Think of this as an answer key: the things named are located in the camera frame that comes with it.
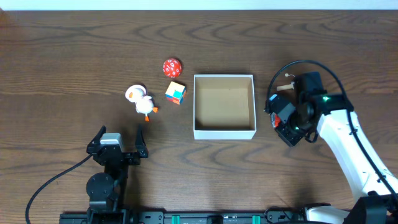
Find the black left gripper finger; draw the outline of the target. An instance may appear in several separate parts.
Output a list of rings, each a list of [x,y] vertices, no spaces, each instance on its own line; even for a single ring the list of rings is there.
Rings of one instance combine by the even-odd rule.
[[[102,125],[96,136],[90,141],[88,145],[89,146],[100,145],[100,140],[105,132],[106,132],[106,126]]]
[[[147,146],[146,146],[144,137],[142,135],[141,125],[139,125],[137,128],[135,148],[136,148],[137,152],[146,152],[147,151]]]

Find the red toy truck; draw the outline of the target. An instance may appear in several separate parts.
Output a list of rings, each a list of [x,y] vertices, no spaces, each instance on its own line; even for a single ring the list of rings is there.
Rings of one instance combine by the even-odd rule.
[[[278,127],[278,125],[280,124],[280,118],[278,117],[277,114],[275,113],[271,114],[271,123],[274,129]]]

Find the wooden rattle drum toy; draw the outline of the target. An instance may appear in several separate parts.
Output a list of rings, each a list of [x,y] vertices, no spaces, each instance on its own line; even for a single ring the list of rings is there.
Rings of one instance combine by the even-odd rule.
[[[286,73],[285,77],[295,77],[295,75]],[[293,90],[293,89],[294,89],[294,81],[291,81],[290,84],[278,86],[276,88],[277,91]]]

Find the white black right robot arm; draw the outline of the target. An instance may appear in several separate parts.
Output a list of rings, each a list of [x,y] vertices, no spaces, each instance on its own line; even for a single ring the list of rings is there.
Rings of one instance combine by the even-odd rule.
[[[329,94],[318,72],[295,76],[277,91],[293,90],[297,101],[269,99],[271,121],[288,146],[322,138],[336,157],[351,189],[350,211],[311,205],[292,223],[397,223],[397,177],[385,166],[364,134],[353,106],[343,94]]]

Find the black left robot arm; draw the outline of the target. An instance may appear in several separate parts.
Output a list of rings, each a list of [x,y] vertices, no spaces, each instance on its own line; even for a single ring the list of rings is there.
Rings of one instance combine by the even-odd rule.
[[[125,152],[119,133],[107,133],[102,126],[87,145],[86,152],[104,167],[90,177],[86,192],[90,198],[87,223],[138,223],[135,212],[124,206],[129,166],[138,166],[149,155],[142,128],[135,138],[135,150]]]

